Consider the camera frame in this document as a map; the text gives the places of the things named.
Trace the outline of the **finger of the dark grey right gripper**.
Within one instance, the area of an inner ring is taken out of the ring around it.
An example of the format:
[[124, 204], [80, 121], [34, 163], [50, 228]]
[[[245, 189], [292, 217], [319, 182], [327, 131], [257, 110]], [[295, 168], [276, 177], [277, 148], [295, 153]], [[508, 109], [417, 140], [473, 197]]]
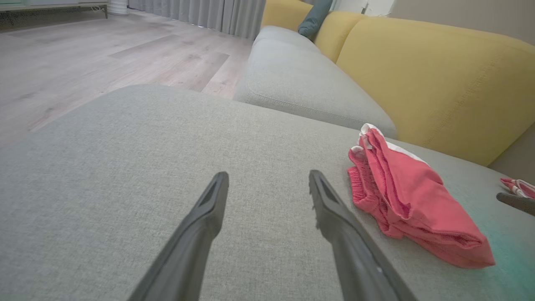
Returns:
[[533, 217], [535, 216], [535, 200], [532, 198], [516, 196], [510, 193], [497, 193], [496, 199]]

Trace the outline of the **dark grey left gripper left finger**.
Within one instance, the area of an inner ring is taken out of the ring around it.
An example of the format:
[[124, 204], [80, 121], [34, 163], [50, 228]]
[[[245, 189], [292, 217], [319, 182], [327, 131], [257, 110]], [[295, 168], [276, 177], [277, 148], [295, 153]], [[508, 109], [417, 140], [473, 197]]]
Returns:
[[153, 261], [130, 301], [197, 301], [213, 240], [225, 215], [229, 174], [214, 175]]

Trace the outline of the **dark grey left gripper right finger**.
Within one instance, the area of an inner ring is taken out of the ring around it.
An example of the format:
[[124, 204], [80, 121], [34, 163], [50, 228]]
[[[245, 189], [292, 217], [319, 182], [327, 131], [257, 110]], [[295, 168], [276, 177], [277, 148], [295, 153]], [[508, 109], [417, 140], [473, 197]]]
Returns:
[[316, 227], [332, 245], [346, 301], [414, 301], [415, 295], [319, 170], [309, 173]]

